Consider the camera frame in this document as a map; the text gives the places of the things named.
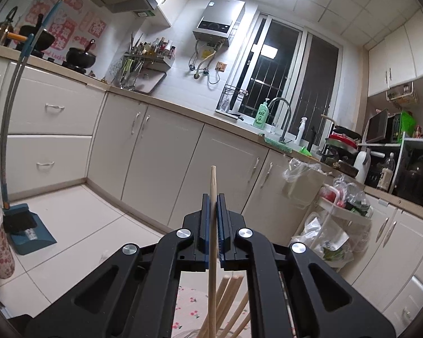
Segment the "white rolling cart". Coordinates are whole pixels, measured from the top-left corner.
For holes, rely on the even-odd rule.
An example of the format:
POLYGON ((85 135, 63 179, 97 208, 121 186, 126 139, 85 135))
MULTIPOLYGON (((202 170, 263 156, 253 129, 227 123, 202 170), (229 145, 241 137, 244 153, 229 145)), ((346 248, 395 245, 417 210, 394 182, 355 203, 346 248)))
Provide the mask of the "white rolling cart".
POLYGON ((303 243, 333 269, 343 269, 367 249, 374 209, 347 176, 320 189, 292 243, 303 243))

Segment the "green dish soap bottle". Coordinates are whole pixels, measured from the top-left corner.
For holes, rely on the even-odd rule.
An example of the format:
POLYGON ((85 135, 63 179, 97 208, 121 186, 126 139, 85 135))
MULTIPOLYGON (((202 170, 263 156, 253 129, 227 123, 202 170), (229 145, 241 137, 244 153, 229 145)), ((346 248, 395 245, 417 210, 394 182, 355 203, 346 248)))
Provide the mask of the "green dish soap bottle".
POLYGON ((254 118, 253 126, 257 129, 263 130, 266 125, 266 120, 268 118, 268 115, 270 113, 269 109, 269 98, 266 98, 263 103, 260 104, 257 113, 254 118))

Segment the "cherry print tablecloth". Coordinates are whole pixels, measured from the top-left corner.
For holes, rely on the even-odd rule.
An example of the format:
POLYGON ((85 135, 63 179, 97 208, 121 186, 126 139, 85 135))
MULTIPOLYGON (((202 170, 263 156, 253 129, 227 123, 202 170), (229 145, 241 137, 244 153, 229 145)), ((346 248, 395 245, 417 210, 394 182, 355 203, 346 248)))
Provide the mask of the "cherry print tablecloth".
MULTIPOLYGON (((197 337, 208 311, 208 296, 194 288, 180 286, 177 295, 176 310, 171 337, 197 337)), ((250 313, 246 303, 238 319, 229 329, 227 337, 237 331, 237 337, 251 337, 250 321, 246 316, 250 313)))

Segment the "blue dustpan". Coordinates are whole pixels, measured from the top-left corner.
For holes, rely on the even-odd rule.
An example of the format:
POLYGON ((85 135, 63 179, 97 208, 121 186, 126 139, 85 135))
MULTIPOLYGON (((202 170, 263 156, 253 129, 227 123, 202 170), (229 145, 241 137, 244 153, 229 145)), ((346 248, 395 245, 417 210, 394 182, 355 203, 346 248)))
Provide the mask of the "blue dustpan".
POLYGON ((29 255, 57 243, 39 215, 30 211, 28 204, 4 209, 3 228, 19 255, 29 255))

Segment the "silver water heater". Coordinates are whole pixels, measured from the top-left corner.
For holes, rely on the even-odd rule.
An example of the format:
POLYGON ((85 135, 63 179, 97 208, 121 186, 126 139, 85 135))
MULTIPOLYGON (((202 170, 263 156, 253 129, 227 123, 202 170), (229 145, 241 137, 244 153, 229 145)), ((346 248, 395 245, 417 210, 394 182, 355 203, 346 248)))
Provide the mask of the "silver water heater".
POLYGON ((192 31, 197 41, 230 46, 245 13, 240 0, 210 0, 192 31))

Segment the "black microwave oven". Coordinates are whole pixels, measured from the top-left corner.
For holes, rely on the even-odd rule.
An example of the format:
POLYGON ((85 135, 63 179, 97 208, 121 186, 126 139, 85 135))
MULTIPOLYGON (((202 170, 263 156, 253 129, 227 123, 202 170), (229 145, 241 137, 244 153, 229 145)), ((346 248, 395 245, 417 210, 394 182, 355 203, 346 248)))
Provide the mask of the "black microwave oven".
POLYGON ((389 114, 387 109, 367 122, 366 143, 397 143, 400 138, 401 113, 389 114))

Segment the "white electric kettle pot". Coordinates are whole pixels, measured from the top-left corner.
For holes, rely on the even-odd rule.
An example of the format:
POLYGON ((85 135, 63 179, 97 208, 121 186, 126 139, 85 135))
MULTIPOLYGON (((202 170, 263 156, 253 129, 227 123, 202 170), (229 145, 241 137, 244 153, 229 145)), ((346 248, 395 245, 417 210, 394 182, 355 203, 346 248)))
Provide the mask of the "white electric kettle pot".
POLYGON ((367 150, 361 150, 354 162, 354 167, 358 170, 358 173, 355 177, 356 181, 364 184, 365 180, 367 179, 367 174, 370 169, 371 165, 371 151, 369 149, 367 150))

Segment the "wall spice rack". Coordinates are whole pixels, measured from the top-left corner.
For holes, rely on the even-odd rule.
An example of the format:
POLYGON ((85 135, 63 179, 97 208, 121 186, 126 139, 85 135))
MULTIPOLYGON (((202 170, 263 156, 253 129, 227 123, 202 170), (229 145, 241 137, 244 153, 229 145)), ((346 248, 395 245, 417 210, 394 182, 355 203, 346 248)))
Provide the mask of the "wall spice rack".
POLYGON ((131 34, 131 43, 123 55, 121 70, 123 73, 147 69, 168 72, 176 58, 176 47, 173 42, 158 37, 154 41, 143 40, 143 35, 131 34))

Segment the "wooden chopstick long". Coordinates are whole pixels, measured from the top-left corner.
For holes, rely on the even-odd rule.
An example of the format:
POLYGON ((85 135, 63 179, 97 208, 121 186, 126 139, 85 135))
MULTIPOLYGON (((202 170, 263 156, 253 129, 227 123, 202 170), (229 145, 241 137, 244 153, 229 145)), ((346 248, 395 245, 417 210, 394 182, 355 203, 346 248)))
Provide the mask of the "wooden chopstick long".
POLYGON ((236 298, 237 292, 241 287, 241 283, 243 282, 242 275, 232 276, 232 279, 229 281, 228 290, 223 297, 223 302, 220 305, 220 313, 217 316, 216 321, 216 330, 221 328, 221 325, 224 322, 224 319, 228 315, 228 312, 236 298))

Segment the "white spray bottle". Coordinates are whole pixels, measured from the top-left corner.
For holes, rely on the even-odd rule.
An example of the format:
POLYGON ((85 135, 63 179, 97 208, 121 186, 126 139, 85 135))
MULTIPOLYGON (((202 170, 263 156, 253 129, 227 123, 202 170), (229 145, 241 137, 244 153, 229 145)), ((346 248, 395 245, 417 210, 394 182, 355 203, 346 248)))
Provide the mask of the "white spray bottle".
POLYGON ((300 142, 303 138, 304 131, 306 129, 306 122, 307 122, 307 117, 302 117, 299 124, 298 134, 294 141, 295 145, 298 145, 298 146, 300 145, 300 142))

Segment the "black wok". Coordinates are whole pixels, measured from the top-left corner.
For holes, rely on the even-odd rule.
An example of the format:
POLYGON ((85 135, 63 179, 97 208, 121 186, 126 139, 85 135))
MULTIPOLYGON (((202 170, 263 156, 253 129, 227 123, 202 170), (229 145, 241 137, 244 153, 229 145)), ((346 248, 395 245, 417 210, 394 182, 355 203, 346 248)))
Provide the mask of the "black wok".
POLYGON ((91 68, 96 61, 96 56, 90 52, 94 44, 95 39, 91 39, 84 49, 71 47, 66 54, 65 62, 81 70, 91 68))

